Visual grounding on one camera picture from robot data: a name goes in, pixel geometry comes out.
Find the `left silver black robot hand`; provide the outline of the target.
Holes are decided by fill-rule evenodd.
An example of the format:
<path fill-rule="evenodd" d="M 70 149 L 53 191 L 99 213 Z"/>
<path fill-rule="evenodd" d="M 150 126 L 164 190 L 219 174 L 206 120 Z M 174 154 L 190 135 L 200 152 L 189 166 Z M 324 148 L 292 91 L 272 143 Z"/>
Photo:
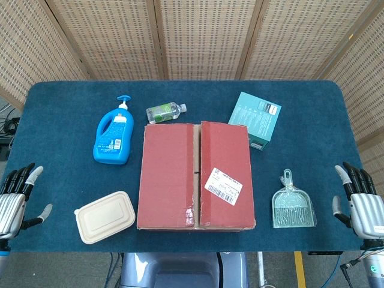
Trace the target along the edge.
<path fill-rule="evenodd" d="M 42 213 L 26 220 L 27 201 L 34 189 L 37 178 L 42 174 L 42 166 L 34 163 L 19 170 L 11 171 L 1 184 L 1 241 L 15 238 L 20 230 L 43 223 L 50 215 L 53 205 L 47 204 Z"/>

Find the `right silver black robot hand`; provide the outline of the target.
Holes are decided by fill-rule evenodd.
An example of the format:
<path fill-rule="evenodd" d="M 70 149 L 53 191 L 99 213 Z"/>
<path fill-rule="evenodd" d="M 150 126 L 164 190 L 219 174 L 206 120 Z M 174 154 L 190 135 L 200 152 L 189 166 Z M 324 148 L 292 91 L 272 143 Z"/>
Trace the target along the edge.
<path fill-rule="evenodd" d="M 341 210 L 340 196 L 332 200 L 333 216 L 363 240 L 383 239 L 383 199 L 377 194 L 370 174 L 344 162 L 334 166 L 341 178 L 350 215 Z"/>

